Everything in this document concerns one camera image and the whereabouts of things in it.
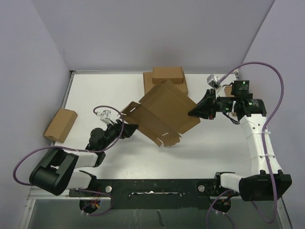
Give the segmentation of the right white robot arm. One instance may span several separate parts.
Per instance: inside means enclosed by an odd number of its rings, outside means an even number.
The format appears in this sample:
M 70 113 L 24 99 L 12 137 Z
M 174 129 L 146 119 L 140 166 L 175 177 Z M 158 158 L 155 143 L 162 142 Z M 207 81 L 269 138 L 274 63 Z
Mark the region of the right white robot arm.
M 230 97 L 220 97 L 215 89 L 208 89 L 189 116 L 213 120 L 217 113 L 233 112 L 245 134 L 251 158 L 251 176 L 233 172 L 218 172 L 213 181 L 215 194 L 231 189 L 244 201 L 278 200 L 291 186 L 292 179 L 284 174 L 274 154 L 269 133 L 264 126 L 267 112 L 261 99 L 249 92 L 249 81 L 234 81 Z

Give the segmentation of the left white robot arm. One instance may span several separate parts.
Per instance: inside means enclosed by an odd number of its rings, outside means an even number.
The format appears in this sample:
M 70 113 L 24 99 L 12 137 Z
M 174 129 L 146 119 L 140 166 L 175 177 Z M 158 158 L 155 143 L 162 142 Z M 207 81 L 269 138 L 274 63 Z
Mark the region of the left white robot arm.
M 69 153 L 58 147 L 49 149 L 30 174 L 30 184 L 56 196 L 66 189 L 79 188 L 86 196 L 92 196 L 97 184 L 93 175 L 76 171 L 82 167 L 98 167 L 106 157 L 105 149 L 118 139 L 129 138 L 138 129 L 137 124 L 126 124 L 117 119 L 105 130 L 95 128 L 90 133 L 85 150 Z

